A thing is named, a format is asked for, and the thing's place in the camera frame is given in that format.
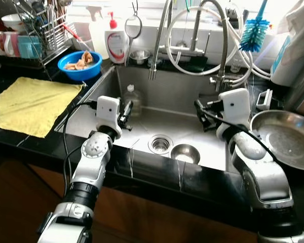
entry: yellow towel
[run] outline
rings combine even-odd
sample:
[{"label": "yellow towel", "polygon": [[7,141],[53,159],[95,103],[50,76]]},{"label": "yellow towel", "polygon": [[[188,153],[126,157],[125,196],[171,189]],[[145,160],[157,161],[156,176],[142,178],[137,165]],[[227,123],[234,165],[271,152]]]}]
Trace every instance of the yellow towel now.
[{"label": "yellow towel", "polygon": [[0,128],[44,138],[81,87],[18,78],[0,94]]}]

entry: soap bottle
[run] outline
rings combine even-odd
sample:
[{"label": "soap bottle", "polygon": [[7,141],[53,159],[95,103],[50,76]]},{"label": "soap bottle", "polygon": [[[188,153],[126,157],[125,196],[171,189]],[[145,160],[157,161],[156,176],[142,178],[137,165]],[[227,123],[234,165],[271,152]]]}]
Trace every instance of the soap bottle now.
[{"label": "soap bottle", "polygon": [[[90,12],[92,22],[89,24],[89,31],[92,40],[92,45],[95,52],[99,53],[103,60],[108,59],[109,55],[105,43],[105,29],[107,23],[103,20],[101,14],[101,7],[87,6],[87,10]],[[96,19],[96,13],[100,14],[100,17]]]},{"label": "soap bottle", "polygon": [[127,92],[124,94],[124,104],[133,101],[131,116],[140,116],[142,113],[142,96],[137,90],[134,90],[134,85],[127,86]]},{"label": "soap bottle", "polygon": [[109,23],[110,29],[105,32],[105,42],[109,58],[113,63],[124,63],[128,48],[128,37],[123,25],[117,26],[113,19],[113,12],[108,13],[111,16]]}]

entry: kitchen sink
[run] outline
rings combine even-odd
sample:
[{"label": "kitchen sink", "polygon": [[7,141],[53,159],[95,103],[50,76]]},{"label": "kitchen sink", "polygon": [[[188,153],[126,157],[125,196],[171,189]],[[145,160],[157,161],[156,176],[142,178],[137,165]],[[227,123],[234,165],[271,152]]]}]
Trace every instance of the kitchen sink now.
[{"label": "kitchen sink", "polygon": [[[142,93],[142,114],[130,118],[132,131],[123,130],[115,145],[170,157],[174,146],[188,144],[199,152],[199,165],[227,171],[225,143],[216,137],[215,130],[203,132],[194,108],[198,98],[204,103],[217,99],[208,80],[206,76],[158,70],[156,80],[150,81],[147,69],[113,66],[81,102],[96,101],[101,95],[122,97],[127,85],[133,84]],[[96,123],[95,110],[81,106],[69,119],[66,133],[87,138]],[[63,121],[55,130],[62,129]]]}]

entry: black countertop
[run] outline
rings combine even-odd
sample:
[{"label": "black countertop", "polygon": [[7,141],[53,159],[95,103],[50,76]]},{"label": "black countertop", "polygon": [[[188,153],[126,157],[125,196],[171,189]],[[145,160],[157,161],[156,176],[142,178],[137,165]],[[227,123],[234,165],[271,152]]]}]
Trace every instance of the black countertop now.
[{"label": "black countertop", "polygon": [[[109,66],[110,62],[104,61],[102,72]],[[73,83],[57,69],[56,62],[48,65],[48,72],[56,82]],[[0,93],[20,76],[48,79],[43,70],[3,66],[0,70]],[[62,134],[53,129],[66,116],[67,110],[81,100],[100,76],[101,74],[86,82],[88,86],[82,89],[57,118],[52,130],[44,139],[0,129],[0,155],[13,154],[26,163],[62,172],[65,157]],[[273,84],[253,76],[250,77],[249,84],[250,93],[253,94],[251,102],[254,102],[257,94],[268,87],[277,89]],[[274,92],[274,97],[281,99],[280,94],[281,92]],[[85,140],[73,135],[66,135],[66,139],[69,150],[80,146]],[[80,153],[71,156],[73,167],[79,159]],[[304,225],[304,172],[286,166],[283,168],[293,192],[296,212]],[[239,174],[114,146],[107,165],[104,186],[240,228],[256,229]]]}]

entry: drain strainer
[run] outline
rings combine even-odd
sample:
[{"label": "drain strainer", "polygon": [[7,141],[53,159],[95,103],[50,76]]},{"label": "drain strainer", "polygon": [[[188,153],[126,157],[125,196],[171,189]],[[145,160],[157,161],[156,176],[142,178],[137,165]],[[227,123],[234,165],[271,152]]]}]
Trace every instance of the drain strainer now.
[{"label": "drain strainer", "polygon": [[148,148],[156,154],[169,152],[173,145],[171,138],[166,135],[155,135],[148,142]]}]

